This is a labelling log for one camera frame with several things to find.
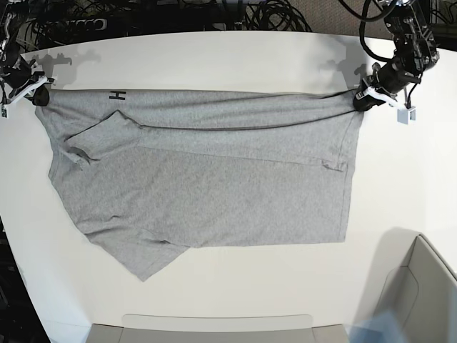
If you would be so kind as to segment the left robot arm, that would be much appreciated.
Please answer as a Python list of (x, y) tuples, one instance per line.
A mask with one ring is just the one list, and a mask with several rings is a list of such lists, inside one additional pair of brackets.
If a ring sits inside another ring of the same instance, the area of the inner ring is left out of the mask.
[[(363, 50), (376, 63), (372, 74), (362, 78), (353, 98), (356, 111), (368, 111), (373, 106), (388, 104), (399, 111), (410, 112), (412, 90), (417, 87), (424, 73), (433, 68), (440, 55), (433, 32), (427, 23), (419, 1), (375, 1), (381, 13), (370, 17), (368, 10), (372, 1), (365, 1), (360, 20), (359, 41)], [(382, 20), (391, 33), (395, 49), (393, 56), (379, 56), (365, 42), (367, 23)]]

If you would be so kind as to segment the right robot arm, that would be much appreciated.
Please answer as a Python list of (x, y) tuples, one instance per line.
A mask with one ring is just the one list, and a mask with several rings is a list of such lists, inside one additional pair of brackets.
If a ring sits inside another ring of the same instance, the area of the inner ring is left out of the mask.
[(49, 103), (48, 84), (53, 79), (37, 70), (34, 59), (27, 61), (21, 55), (17, 42), (20, 28), (31, 14), (28, 1), (1, 2), (1, 110), (26, 99), (35, 106)]

